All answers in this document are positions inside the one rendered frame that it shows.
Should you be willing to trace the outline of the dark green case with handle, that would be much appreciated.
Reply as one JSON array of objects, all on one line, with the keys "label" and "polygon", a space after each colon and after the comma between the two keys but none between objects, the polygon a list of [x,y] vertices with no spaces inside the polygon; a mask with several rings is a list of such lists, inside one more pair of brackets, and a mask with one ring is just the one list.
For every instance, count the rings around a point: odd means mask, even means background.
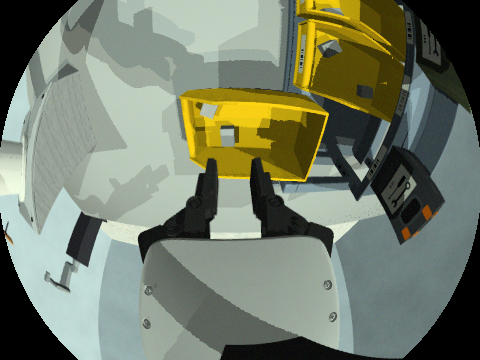
[{"label": "dark green case with handle", "polygon": [[447,54],[422,20],[413,12],[416,30],[416,63],[435,85],[471,114],[462,83]]}]

